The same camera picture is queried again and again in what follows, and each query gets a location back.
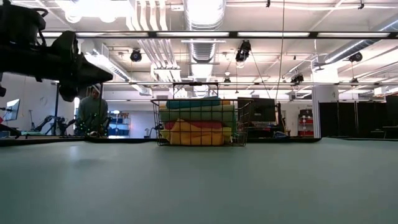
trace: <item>man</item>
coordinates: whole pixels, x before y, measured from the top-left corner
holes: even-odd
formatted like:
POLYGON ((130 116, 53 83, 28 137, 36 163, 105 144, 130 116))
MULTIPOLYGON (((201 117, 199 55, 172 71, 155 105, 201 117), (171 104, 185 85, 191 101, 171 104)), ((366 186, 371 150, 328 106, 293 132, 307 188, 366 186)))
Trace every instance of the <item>man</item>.
POLYGON ((76 135, 84 135, 87 129, 90 131, 97 131, 99 128, 98 125, 105 122, 108 115, 108 104, 104 99, 100 99, 100 88, 101 86, 99 84, 93 85, 91 87, 91 95, 80 101, 76 125, 79 126, 81 123, 84 123, 86 130, 82 132, 82 130, 76 129, 78 130, 75 133, 76 135))

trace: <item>air duct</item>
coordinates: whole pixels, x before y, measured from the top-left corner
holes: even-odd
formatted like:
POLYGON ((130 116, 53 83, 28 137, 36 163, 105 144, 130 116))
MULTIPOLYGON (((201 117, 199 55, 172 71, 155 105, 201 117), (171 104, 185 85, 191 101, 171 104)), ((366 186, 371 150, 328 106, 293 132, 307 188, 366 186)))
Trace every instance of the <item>air duct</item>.
MULTIPOLYGON (((184 0, 184 14, 187 30, 213 31, 218 30, 225 14, 226 0, 184 0)), ((196 63, 211 63, 214 61, 216 44, 190 43, 191 60, 196 63)), ((195 78, 207 78, 211 75, 213 66, 191 65, 195 78)))
MULTIPOLYGON (((379 32, 397 32, 398 31, 398 14, 394 15, 390 19, 384 21, 378 26, 374 27, 372 31, 379 32)), ((353 40, 346 45, 340 47, 336 51, 326 55, 324 58, 325 64, 331 64, 338 62, 344 58, 347 58, 356 52, 359 52, 370 45, 373 45, 380 40, 353 40)))

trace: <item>wire basket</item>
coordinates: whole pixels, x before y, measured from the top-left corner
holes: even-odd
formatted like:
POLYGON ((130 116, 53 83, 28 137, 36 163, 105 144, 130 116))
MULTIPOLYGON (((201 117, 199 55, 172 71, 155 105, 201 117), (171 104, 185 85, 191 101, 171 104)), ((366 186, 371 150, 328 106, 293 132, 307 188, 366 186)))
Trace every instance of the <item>wire basket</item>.
POLYGON ((245 146, 252 100, 151 100, 160 146, 245 146))

